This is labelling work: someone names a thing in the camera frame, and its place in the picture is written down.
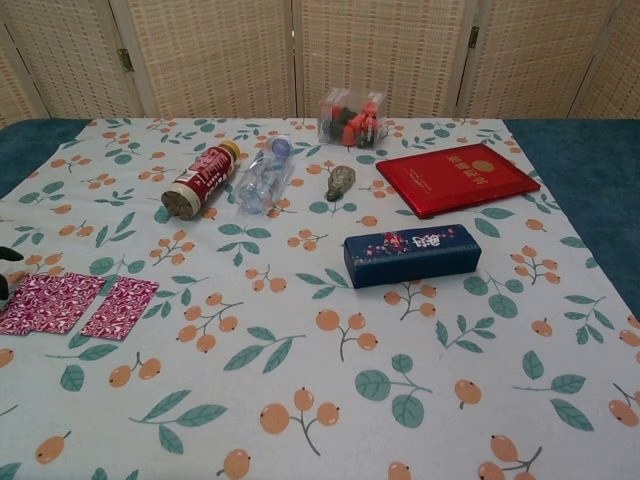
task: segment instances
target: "black object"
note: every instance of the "black object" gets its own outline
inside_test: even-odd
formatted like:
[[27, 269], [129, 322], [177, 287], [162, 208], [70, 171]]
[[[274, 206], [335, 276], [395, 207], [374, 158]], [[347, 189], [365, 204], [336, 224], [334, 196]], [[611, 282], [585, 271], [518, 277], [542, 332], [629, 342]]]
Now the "black object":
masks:
[[[10, 262], [18, 262], [24, 257], [15, 250], [8, 247], [0, 247], [0, 260], [9, 260]], [[0, 275], [0, 300], [9, 298], [9, 283], [4, 275]]]

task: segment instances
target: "red cylindrical container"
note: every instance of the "red cylindrical container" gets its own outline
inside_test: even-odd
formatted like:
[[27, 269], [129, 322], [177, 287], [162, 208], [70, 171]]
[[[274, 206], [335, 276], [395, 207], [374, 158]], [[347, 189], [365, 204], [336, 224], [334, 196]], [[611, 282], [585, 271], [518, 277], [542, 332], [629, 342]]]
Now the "red cylindrical container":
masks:
[[231, 140], [208, 148], [162, 194], [162, 203], [169, 213], [182, 220], [193, 218], [231, 174], [239, 156], [240, 149]]

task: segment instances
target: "small stone figurine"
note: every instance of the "small stone figurine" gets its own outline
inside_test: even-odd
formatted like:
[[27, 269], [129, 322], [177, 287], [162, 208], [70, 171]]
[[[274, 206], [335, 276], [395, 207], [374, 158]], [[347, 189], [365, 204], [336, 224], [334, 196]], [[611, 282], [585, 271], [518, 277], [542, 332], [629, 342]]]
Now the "small stone figurine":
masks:
[[335, 202], [344, 192], [349, 190], [353, 182], [356, 181], [356, 172], [351, 167], [339, 165], [331, 171], [329, 176], [329, 190], [325, 197], [330, 202]]

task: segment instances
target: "bottle cap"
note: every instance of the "bottle cap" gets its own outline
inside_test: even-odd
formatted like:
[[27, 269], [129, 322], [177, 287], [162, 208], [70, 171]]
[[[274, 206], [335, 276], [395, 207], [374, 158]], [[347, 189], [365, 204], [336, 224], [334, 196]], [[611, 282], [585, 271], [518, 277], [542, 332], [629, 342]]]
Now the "bottle cap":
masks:
[[276, 157], [288, 158], [291, 155], [291, 142], [288, 138], [275, 137], [271, 140], [271, 151]]
[[233, 153], [235, 154], [234, 160], [237, 160], [238, 157], [240, 156], [240, 147], [238, 147], [236, 142], [233, 142], [231, 140], [225, 140], [220, 145], [225, 145], [225, 146], [229, 147], [233, 151]]

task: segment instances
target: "blue box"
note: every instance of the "blue box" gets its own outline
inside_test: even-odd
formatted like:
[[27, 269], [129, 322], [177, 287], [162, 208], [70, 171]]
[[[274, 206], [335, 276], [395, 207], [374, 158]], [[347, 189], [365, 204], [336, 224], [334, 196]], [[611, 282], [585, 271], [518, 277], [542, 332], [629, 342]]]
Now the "blue box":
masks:
[[344, 241], [353, 288], [473, 272], [480, 253], [462, 225], [373, 233]]

